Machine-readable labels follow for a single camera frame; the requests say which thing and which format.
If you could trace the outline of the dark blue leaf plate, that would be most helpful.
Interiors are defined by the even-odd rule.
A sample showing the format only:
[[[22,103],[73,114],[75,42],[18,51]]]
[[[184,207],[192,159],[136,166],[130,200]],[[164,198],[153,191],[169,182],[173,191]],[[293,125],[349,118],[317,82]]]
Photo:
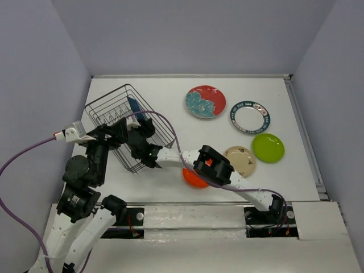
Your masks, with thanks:
[[[127,100],[128,100],[129,105],[130,105],[131,111],[133,113],[137,113],[135,115],[135,118],[138,121],[139,120],[147,121],[149,119],[149,117],[147,116],[147,114],[144,113],[144,109],[142,108],[142,106],[140,105],[140,103],[136,99],[134,99],[131,96],[127,96]]]

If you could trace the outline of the wire dish rack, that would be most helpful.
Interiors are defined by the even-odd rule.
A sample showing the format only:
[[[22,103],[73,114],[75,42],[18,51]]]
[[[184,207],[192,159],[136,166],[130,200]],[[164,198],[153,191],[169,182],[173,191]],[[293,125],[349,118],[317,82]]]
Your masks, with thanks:
[[[130,84],[124,84],[111,92],[108,92],[98,99],[85,105],[85,110],[95,126],[102,124],[113,125],[121,118],[136,115],[130,109],[127,96],[136,99],[144,113],[152,118],[155,126],[155,134],[148,138],[149,143],[157,144],[166,148],[171,148],[175,142],[175,137],[167,123],[158,115],[152,114],[153,108]],[[127,128],[128,132],[136,128]]]

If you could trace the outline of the red teal flower plate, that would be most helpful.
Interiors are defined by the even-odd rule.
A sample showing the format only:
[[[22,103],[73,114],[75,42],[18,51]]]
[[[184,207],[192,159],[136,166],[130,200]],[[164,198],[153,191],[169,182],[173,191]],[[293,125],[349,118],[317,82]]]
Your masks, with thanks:
[[[197,118],[212,119],[225,110],[226,98],[218,88],[200,85],[186,94],[185,106]]]

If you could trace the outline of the orange plate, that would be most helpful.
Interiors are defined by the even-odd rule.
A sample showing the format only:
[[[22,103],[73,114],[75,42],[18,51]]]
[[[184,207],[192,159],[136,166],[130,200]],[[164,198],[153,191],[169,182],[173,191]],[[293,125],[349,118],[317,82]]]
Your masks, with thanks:
[[[197,177],[187,168],[183,168],[182,174],[185,182],[191,187],[202,189],[202,188],[207,188],[209,186],[203,179]]]

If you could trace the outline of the beige plate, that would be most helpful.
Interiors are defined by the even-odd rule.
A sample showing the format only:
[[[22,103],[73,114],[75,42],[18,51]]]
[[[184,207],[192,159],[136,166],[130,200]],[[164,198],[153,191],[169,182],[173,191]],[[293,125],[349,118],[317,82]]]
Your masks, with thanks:
[[[224,157],[244,178],[251,176],[256,169],[256,160],[254,154],[244,146],[229,147],[224,152]]]

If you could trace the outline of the white plate teal rim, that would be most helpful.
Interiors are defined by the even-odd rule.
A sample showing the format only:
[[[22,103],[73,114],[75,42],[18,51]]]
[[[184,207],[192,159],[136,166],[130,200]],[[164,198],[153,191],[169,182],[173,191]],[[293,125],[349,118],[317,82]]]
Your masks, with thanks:
[[[269,128],[271,117],[263,105],[254,101],[241,101],[232,107],[230,121],[239,131],[255,135]]]

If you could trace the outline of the green plate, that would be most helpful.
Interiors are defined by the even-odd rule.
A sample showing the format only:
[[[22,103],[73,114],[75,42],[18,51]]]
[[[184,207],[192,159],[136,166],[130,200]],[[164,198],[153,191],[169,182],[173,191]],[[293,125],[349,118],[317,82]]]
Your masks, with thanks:
[[[283,142],[275,135],[263,133],[257,135],[251,144],[254,155],[265,163],[277,163],[285,154]]]

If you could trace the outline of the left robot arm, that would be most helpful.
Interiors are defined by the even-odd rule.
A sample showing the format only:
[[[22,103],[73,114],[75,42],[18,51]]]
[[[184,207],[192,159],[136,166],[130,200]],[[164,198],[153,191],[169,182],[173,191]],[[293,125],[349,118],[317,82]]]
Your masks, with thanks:
[[[110,195],[87,222],[101,195],[95,188],[104,184],[109,151],[128,140],[126,118],[111,126],[100,125],[88,133],[80,121],[73,122],[55,137],[84,146],[86,154],[73,156],[66,163],[62,177],[65,188],[56,207],[45,252],[38,256],[30,272],[81,271],[82,263],[105,231],[126,218],[126,203]]]

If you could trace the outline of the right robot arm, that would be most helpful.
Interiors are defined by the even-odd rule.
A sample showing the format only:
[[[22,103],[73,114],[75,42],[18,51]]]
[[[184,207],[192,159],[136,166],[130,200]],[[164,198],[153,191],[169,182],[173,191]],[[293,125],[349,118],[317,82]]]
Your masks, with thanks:
[[[130,147],[132,156],[146,167],[186,168],[212,187],[240,195],[262,212],[266,222],[274,223],[286,216],[287,202],[280,193],[271,189],[253,188],[248,180],[235,171],[229,160],[211,146],[203,145],[199,150],[182,151],[177,134],[165,116],[151,110],[139,113],[150,113],[162,118],[170,127],[177,145],[177,149],[171,149],[148,143],[147,138],[154,134],[152,120],[141,120],[134,125],[128,124],[128,121],[138,113],[123,117],[122,132],[127,134],[125,143]]]

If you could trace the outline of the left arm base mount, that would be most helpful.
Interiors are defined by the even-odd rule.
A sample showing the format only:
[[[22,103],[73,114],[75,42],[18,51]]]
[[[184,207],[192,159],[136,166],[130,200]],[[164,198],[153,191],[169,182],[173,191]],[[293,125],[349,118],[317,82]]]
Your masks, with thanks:
[[[144,208],[128,207],[126,215],[107,229],[102,239],[143,239]]]

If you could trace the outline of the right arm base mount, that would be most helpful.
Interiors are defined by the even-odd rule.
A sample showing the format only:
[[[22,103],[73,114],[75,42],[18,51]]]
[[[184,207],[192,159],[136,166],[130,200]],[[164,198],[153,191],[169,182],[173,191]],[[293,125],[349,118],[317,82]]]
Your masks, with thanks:
[[[253,206],[243,209],[247,238],[298,238],[295,214],[291,204],[287,207],[286,220],[277,220],[267,212],[260,212]]]

